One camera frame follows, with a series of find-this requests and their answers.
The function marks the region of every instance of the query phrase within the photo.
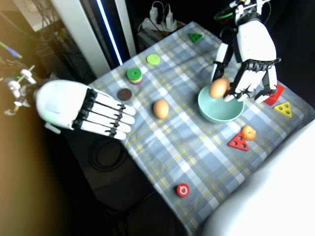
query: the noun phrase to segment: white robotic hand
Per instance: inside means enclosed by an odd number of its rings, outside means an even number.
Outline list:
[[[275,63],[281,59],[277,58],[274,42],[261,22],[262,6],[268,1],[236,0],[215,16],[216,20],[235,17],[236,28],[227,27],[221,32],[223,43],[219,47],[211,80],[224,75],[224,69],[233,53],[237,62],[241,63],[241,68],[231,83],[231,89],[224,95],[225,101],[234,98],[244,101],[255,96],[256,102],[260,103],[276,92]],[[264,89],[254,94],[261,81]]]
[[[54,80],[35,94],[39,116],[46,122],[66,128],[124,140],[134,124],[134,108],[78,82]]]

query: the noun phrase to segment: yellow triangle block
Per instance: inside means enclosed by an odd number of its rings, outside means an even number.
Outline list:
[[[275,106],[274,110],[286,117],[292,118],[291,104],[289,102]]]

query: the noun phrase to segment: led light strip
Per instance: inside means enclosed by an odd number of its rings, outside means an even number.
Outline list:
[[[112,31],[111,31],[111,29],[110,29],[110,27],[109,27],[108,20],[107,20],[105,11],[104,11],[103,4],[102,4],[101,0],[96,0],[96,2],[97,2],[97,5],[98,5],[98,8],[99,8],[99,10],[100,10],[100,13],[101,13],[101,15],[102,15],[102,17],[103,17],[103,21],[104,21],[104,23],[105,23],[105,26],[106,26],[107,32],[108,32],[108,34],[109,34],[110,40],[112,41],[112,44],[113,44],[113,47],[114,47],[114,50],[115,50],[117,59],[118,59],[118,61],[119,61],[119,64],[122,65],[123,62],[122,62],[122,59],[120,58],[120,54],[119,54],[119,51],[118,51],[118,48],[117,48],[117,45],[116,45],[114,36],[113,36]]]

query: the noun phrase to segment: egg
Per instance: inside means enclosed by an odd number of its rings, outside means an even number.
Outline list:
[[[165,119],[169,112],[168,103],[163,99],[156,101],[153,105],[153,112],[157,118]]]
[[[225,92],[230,88],[230,82],[227,79],[220,78],[214,80],[209,89],[209,94],[213,98],[223,97]]]

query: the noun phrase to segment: plaid tablecloth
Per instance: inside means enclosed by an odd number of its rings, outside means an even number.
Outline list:
[[[193,44],[188,33],[200,33],[203,38]],[[292,118],[249,99],[243,114],[230,123],[205,120],[198,110],[197,96],[210,82],[219,45],[218,38],[192,22],[91,84],[116,99],[121,88],[132,90],[127,104],[137,110],[136,123],[123,144],[190,235],[196,234],[206,217],[286,136],[315,118],[313,108],[286,88],[275,105],[290,102]],[[146,62],[152,53],[161,56],[159,65]],[[131,85],[126,78],[132,67],[143,73],[140,86]],[[233,59],[224,77],[233,81],[237,70]],[[158,99],[169,104],[165,120],[152,112]],[[245,125],[257,131],[256,140],[248,142],[250,150],[229,147],[227,143]],[[187,198],[176,194],[179,183],[190,186]]]

